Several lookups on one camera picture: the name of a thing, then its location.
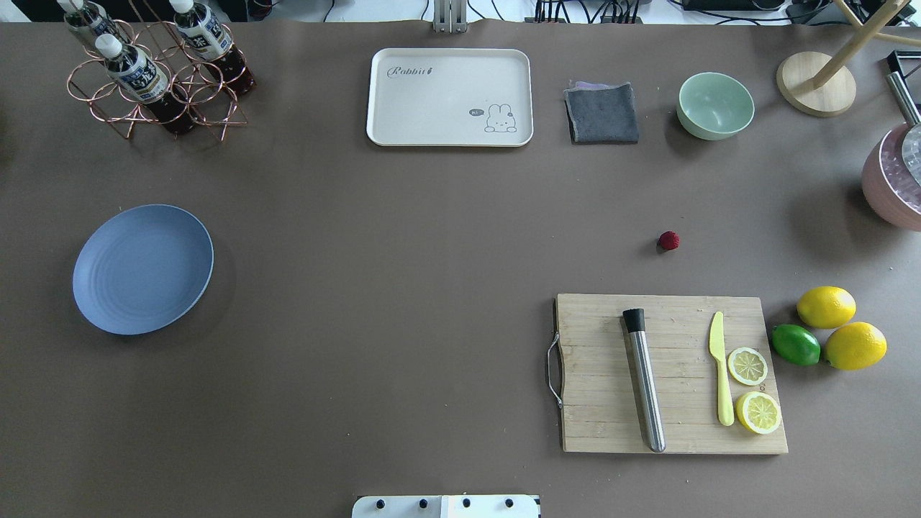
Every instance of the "pink bowl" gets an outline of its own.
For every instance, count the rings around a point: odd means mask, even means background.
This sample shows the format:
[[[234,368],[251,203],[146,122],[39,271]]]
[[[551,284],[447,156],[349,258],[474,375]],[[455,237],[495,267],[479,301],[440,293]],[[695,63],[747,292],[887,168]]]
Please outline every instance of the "pink bowl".
[[[910,126],[900,124],[873,148],[864,163],[862,185],[869,205],[896,227],[921,232],[921,185],[902,160]]]

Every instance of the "cartoon rabbit drawing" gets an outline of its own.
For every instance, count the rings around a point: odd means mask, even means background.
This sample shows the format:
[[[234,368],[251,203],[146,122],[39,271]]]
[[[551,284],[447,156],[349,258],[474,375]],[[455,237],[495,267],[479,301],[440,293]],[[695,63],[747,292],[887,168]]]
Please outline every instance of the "cartoon rabbit drawing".
[[[515,127],[515,116],[512,114],[512,107],[507,104],[489,105],[489,117],[486,118],[486,133],[515,133],[518,128]]]

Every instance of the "bottle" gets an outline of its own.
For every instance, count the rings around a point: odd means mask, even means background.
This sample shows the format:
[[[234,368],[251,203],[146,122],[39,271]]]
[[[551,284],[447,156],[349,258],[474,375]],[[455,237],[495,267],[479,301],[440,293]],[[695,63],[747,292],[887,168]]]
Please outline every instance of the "bottle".
[[[111,34],[96,39],[109,76],[130,97],[142,103],[174,135],[192,131],[195,121],[185,104],[185,94],[171,85],[167,75],[143,50],[124,44]]]
[[[58,0],[58,5],[64,10],[67,28],[88,51],[96,51],[96,38],[102,34],[111,34],[122,43],[130,43],[122,28],[99,4],[84,0]]]
[[[230,33],[217,21],[211,8],[194,0],[169,0],[176,16],[176,29],[185,42],[206,62],[217,66],[221,74],[206,66],[216,81],[223,76],[227,86],[243,95],[256,86],[256,79],[246,66],[246,60],[234,44]]]

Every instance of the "knife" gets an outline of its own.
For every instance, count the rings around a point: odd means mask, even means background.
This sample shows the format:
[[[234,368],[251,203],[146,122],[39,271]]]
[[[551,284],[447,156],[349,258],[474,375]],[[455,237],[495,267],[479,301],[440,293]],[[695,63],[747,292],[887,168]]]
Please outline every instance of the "knife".
[[[665,430],[659,413],[659,397],[656,395],[656,378],[652,375],[652,360],[646,342],[646,318],[642,308],[624,312],[624,323],[633,346],[636,377],[639,381],[640,399],[643,402],[643,417],[646,418],[646,435],[649,449],[655,453],[665,451]]]
[[[723,312],[713,315],[710,324],[710,356],[717,361],[717,415],[723,426],[732,426],[732,396],[729,394],[729,375],[726,373],[726,342],[723,340]]]

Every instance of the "gray cloth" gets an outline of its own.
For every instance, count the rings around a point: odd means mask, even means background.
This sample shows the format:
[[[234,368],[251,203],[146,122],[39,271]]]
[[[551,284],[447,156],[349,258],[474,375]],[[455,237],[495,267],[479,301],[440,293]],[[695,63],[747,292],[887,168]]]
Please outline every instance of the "gray cloth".
[[[573,142],[639,142],[633,87],[576,83],[564,90]]]

